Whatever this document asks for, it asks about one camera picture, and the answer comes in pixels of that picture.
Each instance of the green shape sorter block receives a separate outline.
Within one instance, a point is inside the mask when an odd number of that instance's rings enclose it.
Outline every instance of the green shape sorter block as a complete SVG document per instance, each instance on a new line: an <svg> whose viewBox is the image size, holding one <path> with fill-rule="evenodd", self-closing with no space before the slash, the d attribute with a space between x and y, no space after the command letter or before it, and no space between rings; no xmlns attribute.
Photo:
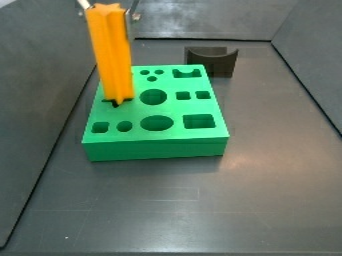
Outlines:
<svg viewBox="0 0 342 256"><path fill-rule="evenodd" d="M118 107L98 85L82 135L90 161L223 155L228 131L201 65L132 67Z"/></svg>

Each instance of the gray floor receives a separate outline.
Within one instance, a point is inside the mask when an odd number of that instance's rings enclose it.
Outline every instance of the gray floor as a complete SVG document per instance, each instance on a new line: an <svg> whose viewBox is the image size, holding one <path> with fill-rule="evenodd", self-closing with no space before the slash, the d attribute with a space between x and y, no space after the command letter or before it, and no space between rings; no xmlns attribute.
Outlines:
<svg viewBox="0 0 342 256"><path fill-rule="evenodd" d="M82 92L2 252L340 252L342 143L269 43L134 41L134 65L182 47L240 49L212 80L231 132L223 157L89 163Z"/></svg>

